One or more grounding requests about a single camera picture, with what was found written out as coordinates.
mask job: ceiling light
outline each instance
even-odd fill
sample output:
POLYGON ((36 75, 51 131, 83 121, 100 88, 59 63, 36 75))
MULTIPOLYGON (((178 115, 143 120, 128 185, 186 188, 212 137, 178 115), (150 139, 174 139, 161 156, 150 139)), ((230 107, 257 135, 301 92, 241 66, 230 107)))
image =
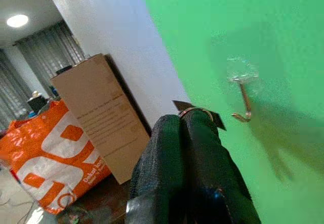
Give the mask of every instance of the ceiling light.
POLYGON ((16 15, 7 20, 7 24, 10 27, 19 28, 28 22, 28 17, 26 15, 16 15))

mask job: ceiling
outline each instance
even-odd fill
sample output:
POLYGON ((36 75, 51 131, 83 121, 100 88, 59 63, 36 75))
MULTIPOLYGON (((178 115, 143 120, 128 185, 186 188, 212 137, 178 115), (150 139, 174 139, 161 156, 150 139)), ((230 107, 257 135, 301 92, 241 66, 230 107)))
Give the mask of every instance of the ceiling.
POLYGON ((52 0, 0 0, 0 48, 60 20, 62 17, 52 0), (28 23, 20 28, 9 27, 7 19, 17 14, 27 15, 28 23))

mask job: floor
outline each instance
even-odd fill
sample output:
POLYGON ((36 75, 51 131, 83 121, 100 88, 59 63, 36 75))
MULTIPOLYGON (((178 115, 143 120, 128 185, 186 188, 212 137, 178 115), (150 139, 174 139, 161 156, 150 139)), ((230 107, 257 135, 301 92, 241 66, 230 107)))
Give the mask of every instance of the floor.
POLYGON ((33 200, 6 170, 0 170, 0 220, 3 224, 26 223, 33 200))
POLYGON ((54 216, 40 208, 8 171, 0 170, 0 223, 72 223, 70 217, 73 215, 79 216, 79 224, 124 223, 128 192, 129 182, 119 185, 111 175, 54 216))

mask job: white wall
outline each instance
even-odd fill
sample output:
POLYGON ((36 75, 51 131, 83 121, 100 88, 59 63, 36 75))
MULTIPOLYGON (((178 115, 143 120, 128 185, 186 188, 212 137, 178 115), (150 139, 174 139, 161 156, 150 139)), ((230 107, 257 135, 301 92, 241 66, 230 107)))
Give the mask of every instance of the white wall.
POLYGON ((86 54, 112 54, 151 126, 189 101, 144 0, 53 1, 86 54))
POLYGON ((15 67, 18 74, 22 77, 22 79, 26 82, 27 86, 30 90, 38 91, 42 93, 44 97, 48 97, 45 89, 42 87, 41 83, 37 79, 34 72, 31 70, 30 66, 26 62, 24 56, 21 54, 19 49, 16 46, 10 46, 4 49, 5 54, 10 60, 11 64, 15 67))

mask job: metal ring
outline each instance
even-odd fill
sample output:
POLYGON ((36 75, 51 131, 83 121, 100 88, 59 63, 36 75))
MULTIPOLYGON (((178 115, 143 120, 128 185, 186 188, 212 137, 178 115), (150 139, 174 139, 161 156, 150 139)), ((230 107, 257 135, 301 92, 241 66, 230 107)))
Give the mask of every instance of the metal ring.
POLYGON ((213 118, 212 114, 207 109, 204 109, 204 108, 201 108, 201 107, 191 107, 191 108, 187 108, 187 109, 185 109, 184 111, 182 111, 179 114, 179 118, 181 119, 186 113, 188 113, 191 110, 201 110, 201 111, 205 112, 206 114, 208 114, 208 116, 210 117, 211 121, 214 122, 214 118, 213 118))

